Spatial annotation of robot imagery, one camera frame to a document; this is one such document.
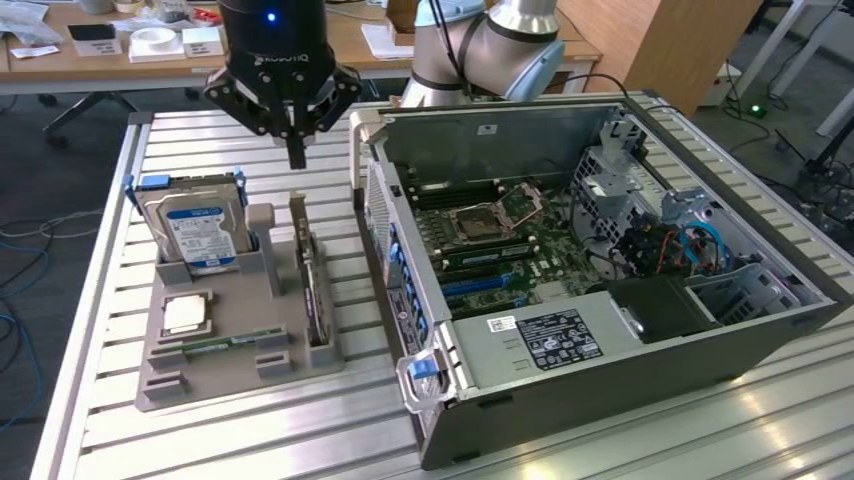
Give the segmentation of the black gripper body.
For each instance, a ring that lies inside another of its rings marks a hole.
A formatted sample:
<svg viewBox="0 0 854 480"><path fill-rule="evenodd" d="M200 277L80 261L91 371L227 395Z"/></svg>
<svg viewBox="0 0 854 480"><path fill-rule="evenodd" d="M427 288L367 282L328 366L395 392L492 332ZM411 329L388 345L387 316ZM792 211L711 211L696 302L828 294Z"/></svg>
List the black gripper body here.
<svg viewBox="0 0 854 480"><path fill-rule="evenodd" d="M275 76L283 101L297 102L297 71L324 78L335 67L323 1L221 1L228 40L225 68L253 87L261 69Z"/></svg>

